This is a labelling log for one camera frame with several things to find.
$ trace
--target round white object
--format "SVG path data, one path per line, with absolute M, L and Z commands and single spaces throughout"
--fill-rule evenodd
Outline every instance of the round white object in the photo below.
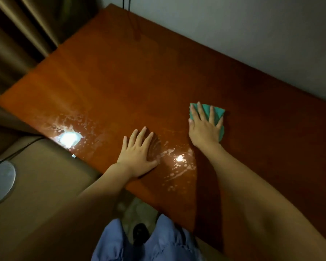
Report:
M 16 179 L 16 170 L 9 161 L 0 164 L 0 201 L 9 193 Z

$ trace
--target floor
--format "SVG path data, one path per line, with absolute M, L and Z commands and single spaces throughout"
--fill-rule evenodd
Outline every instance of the floor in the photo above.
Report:
M 123 229 L 127 234 L 130 243 L 133 243 L 133 229 L 138 223 L 143 223 L 152 233 L 155 229 L 155 222 L 158 211 L 147 203 L 141 201 L 130 192 L 123 190 L 118 197 L 114 209 L 114 218 L 121 219 Z M 207 243 L 196 237 L 196 241 L 204 257 L 204 260 L 228 260 L 219 251 L 209 246 Z

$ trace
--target finger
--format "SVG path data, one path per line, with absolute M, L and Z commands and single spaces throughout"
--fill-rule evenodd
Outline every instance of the finger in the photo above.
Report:
M 188 119 L 188 124 L 189 124 L 189 131 L 188 131 L 188 133 L 190 134 L 193 131 L 193 129 L 194 129 L 194 121 L 191 118 L 189 118 Z
M 142 145 L 142 147 L 144 148 L 144 151 L 146 152 L 146 154 L 147 154 L 147 152 L 148 152 L 148 148 L 149 148 L 149 146 L 150 146 L 150 143 L 151 143 L 151 140 L 152 140 L 152 138 L 153 138 L 153 132 L 151 132 L 149 135 L 148 135 L 148 137 L 144 140 L 144 142 L 143 142 L 143 145 Z
M 215 108 L 212 105 L 210 106 L 209 123 L 215 125 Z
M 205 121 L 206 118 L 205 118 L 205 113 L 204 113 L 204 110 L 203 110 L 203 107 L 202 107 L 202 104 L 200 103 L 200 101 L 197 103 L 197 106 L 198 106 L 198 113 L 199 113 L 199 117 L 202 121 Z
M 121 152 L 126 151 L 126 150 L 127 150 L 127 137 L 124 136 Z
M 219 122 L 217 123 L 216 127 L 217 127 L 218 129 L 221 129 L 222 125 L 223 125 L 223 116 L 220 118 L 220 120 L 219 120 Z
M 138 130 L 135 129 L 132 135 L 130 136 L 128 148 L 131 148 L 135 144 L 135 139 L 137 138 Z
M 193 106 L 193 104 L 191 104 L 189 106 L 189 109 L 191 110 L 191 114 L 192 114 L 193 120 L 195 120 L 195 121 L 200 120 L 199 119 L 199 116 L 198 116 L 198 113 L 197 113 L 195 107 Z
M 158 160 L 148 161 L 146 164 L 146 172 L 152 170 L 153 168 L 158 166 Z
M 146 126 L 143 127 L 143 129 L 141 130 L 141 132 L 139 133 L 137 140 L 135 141 L 135 145 L 140 147 L 141 144 L 143 143 L 143 136 L 146 132 Z

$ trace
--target hand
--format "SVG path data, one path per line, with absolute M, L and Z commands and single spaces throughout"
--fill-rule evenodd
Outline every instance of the hand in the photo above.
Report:
M 193 120 L 188 119 L 188 135 L 191 138 L 192 144 L 204 152 L 209 146 L 219 143 L 219 134 L 223 123 L 223 117 L 220 118 L 219 122 L 215 126 L 215 111 L 213 106 L 210 106 L 210 117 L 208 121 L 205 117 L 205 113 L 200 102 L 198 102 L 197 105 L 199 116 L 194 106 L 192 104 L 190 106 Z
M 149 162 L 146 159 L 153 132 L 151 132 L 143 142 L 145 132 L 146 127 L 141 130 L 137 137 L 138 130 L 135 129 L 130 136 L 129 143 L 127 143 L 127 137 L 125 136 L 122 150 L 117 160 L 118 164 L 122 164 L 129 168 L 131 176 L 133 177 L 139 177 L 158 165 L 158 161 L 154 160 Z

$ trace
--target wooden table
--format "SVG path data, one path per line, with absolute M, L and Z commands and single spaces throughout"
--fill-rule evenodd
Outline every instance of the wooden table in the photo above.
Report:
M 100 172 L 116 162 L 124 135 L 147 126 L 156 133 L 149 158 L 161 163 L 126 188 L 231 258 L 261 259 L 189 141 L 189 103 L 198 100 L 227 110 L 225 149 L 326 237 L 326 102 L 114 5 L 5 92 L 0 106 L 55 141 L 79 132 L 70 152 Z

